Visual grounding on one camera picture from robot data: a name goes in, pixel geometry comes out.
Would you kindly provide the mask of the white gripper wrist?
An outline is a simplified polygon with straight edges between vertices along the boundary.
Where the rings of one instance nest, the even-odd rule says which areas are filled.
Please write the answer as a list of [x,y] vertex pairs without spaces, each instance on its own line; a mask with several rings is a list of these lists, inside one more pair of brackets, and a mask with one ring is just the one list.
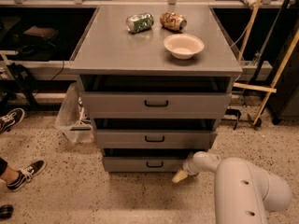
[[172,178],[173,183],[178,183],[188,177],[188,175],[198,175],[199,167],[198,160],[194,158],[188,158],[183,163],[183,170],[179,169],[177,173]]

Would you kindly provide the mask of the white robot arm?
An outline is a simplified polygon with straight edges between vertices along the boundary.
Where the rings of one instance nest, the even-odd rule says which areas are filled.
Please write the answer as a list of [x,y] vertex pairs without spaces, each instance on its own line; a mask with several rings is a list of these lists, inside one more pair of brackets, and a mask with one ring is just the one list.
[[203,151],[191,154],[172,181],[211,172],[216,224],[268,224],[267,211],[283,211],[292,202],[286,180],[240,158],[222,160]]

